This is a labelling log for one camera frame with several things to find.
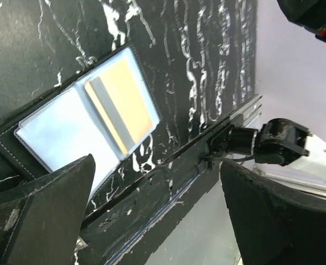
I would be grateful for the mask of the black card holder wallet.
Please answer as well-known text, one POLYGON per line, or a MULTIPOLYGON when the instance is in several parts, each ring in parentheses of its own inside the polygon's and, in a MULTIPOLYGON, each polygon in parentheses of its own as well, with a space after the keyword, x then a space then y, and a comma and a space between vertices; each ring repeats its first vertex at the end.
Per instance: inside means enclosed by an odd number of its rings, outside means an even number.
POLYGON ((30 103, 0 125, 0 153, 27 179, 34 180, 87 155, 96 164, 91 194, 120 163, 150 137, 160 122, 139 56, 125 45, 98 61, 69 84, 30 103), (154 125, 150 132, 123 155, 85 91, 85 83, 110 64, 125 59, 132 67, 154 125))

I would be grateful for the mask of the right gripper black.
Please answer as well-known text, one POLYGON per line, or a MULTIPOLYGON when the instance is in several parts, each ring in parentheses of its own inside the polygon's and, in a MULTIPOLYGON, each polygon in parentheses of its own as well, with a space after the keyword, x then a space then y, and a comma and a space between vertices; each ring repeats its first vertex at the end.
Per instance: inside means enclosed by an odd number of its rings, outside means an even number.
POLYGON ((326 0, 279 0, 277 3, 289 22, 305 28, 326 43, 326 0))

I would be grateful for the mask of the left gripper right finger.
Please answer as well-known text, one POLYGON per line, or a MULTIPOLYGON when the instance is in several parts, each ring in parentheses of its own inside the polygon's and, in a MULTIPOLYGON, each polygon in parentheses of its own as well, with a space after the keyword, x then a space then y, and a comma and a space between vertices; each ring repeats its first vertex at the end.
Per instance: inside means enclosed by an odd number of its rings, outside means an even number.
POLYGON ((326 264, 326 200, 230 159, 220 180, 244 264, 326 264))

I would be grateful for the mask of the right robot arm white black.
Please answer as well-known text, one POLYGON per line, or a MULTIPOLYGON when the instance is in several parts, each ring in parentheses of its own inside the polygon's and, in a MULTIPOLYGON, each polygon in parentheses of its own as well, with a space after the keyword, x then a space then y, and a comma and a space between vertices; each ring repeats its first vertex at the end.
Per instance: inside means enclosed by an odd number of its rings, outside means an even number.
MULTIPOLYGON (((305 28, 326 43, 326 1, 278 1, 287 20, 305 28)), ((206 161, 221 160, 228 153, 259 164, 289 166, 326 181, 326 142, 294 121, 275 118, 260 130, 230 125, 208 144, 206 161)))

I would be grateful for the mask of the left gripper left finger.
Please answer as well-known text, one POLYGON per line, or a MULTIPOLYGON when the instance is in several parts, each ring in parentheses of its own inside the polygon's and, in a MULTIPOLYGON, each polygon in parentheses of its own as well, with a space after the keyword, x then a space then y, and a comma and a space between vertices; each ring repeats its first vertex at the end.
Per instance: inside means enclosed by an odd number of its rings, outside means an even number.
POLYGON ((71 264, 95 169, 87 155, 0 193, 0 264, 71 264))

